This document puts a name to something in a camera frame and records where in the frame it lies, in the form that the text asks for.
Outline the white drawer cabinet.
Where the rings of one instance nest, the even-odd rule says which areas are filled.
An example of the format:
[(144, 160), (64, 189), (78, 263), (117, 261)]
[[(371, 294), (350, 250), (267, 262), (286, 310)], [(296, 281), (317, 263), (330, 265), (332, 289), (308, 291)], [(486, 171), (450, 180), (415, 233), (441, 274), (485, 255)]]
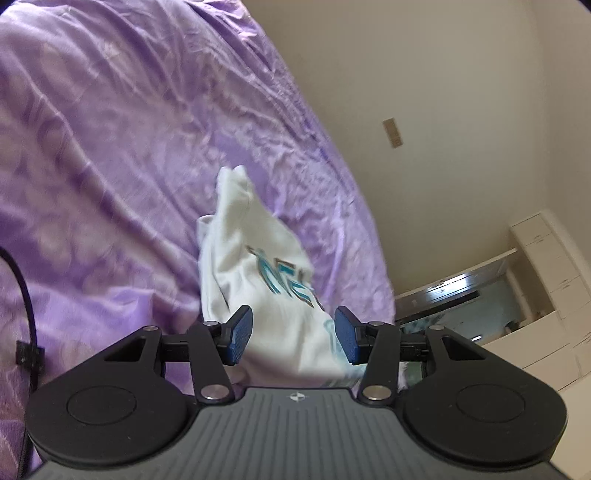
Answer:
[(590, 288), (545, 215), (535, 215), (510, 227), (554, 309), (574, 328), (590, 327)]

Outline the purple bed cover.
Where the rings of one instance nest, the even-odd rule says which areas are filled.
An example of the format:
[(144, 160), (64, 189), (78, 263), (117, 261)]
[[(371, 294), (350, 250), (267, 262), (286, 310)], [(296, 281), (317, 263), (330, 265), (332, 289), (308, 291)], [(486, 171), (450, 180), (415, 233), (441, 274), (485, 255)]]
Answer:
[(392, 319), (360, 187), (242, 2), (2, 4), (1, 244), (45, 380), (145, 324), (197, 319), (197, 221), (239, 165), (300, 239), (322, 305)]

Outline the cream Nevada sweatshirt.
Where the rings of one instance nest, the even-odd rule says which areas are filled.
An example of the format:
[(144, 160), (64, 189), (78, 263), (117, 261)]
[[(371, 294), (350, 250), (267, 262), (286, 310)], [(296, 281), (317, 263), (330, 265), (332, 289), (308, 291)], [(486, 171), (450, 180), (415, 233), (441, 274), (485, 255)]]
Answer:
[(355, 388), (365, 368), (346, 358), (300, 240), (263, 206), (245, 167), (221, 168), (216, 193), (214, 214), (197, 221), (202, 316), (223, 323), (247, 305), (253, 318), (231, 383)]

